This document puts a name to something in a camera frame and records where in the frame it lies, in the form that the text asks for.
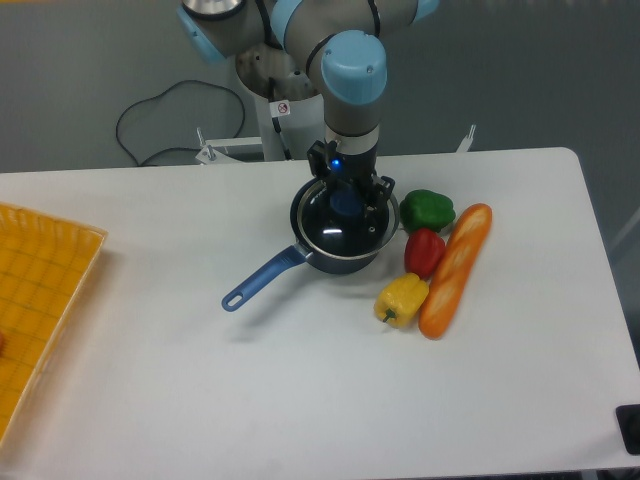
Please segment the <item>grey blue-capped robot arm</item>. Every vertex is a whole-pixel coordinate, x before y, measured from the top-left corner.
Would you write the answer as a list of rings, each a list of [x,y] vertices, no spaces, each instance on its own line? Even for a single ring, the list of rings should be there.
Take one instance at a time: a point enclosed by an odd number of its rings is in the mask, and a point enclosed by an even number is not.
[[[325,136],[309,150],[314,177],[340,199],[376,206],[375,163],[387,85],[380,38],[433,14],[436,1],[183,1],[177,15],[216,62],[263,45],[281,51],[323,98]]]

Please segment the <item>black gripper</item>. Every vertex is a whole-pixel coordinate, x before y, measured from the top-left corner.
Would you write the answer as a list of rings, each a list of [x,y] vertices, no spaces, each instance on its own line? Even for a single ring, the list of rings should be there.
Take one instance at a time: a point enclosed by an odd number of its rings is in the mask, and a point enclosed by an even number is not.
[[[382,211],[395,187],[392,178],[375,174],[376,155],[376,146],[353,155],[339,152],[335,140],[317,140],[307,151],[311,174],[321,181],[329,196],[338,185],[358,189],[361,214]]]

